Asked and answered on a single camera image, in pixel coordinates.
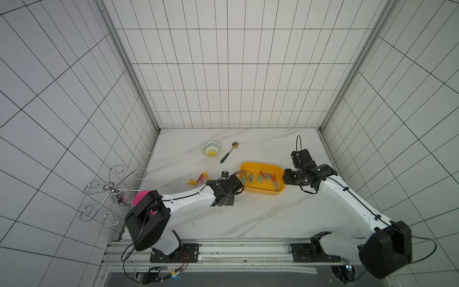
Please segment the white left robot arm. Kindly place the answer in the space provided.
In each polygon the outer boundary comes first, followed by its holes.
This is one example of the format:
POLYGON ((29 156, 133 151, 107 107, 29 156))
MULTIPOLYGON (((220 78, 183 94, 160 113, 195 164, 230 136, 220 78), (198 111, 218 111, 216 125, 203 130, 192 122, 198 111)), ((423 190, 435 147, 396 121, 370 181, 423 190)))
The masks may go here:
POLYGON ((193 190, 161 195, 156 190, 141 191, 133 200, 133 209, 125 222, 135 251, 153 248, 173 257, 184 250, 182 240, 173 230, 178 220, 203 208, 232 206, 245 186, 239 179, 243 171, 230 175, 223 172, 217 180, 209 180, 193 190))

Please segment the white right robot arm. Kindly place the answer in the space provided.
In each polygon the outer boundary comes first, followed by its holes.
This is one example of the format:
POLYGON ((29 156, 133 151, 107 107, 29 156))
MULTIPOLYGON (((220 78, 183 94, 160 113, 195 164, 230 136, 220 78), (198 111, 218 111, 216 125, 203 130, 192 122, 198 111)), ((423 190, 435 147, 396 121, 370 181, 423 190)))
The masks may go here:
POLYGON ((378 279, 412 263, 412 233, 403 221, 394 222, 355 193, 329 165, 316 165, 307 149, 293 151, 294 169, 285 169, 286 185, 313 188, 331 199, 356 224, 360 237, 323 231, 311 237, 306 251, 312 260, 338 257, 359 263, 378 279))

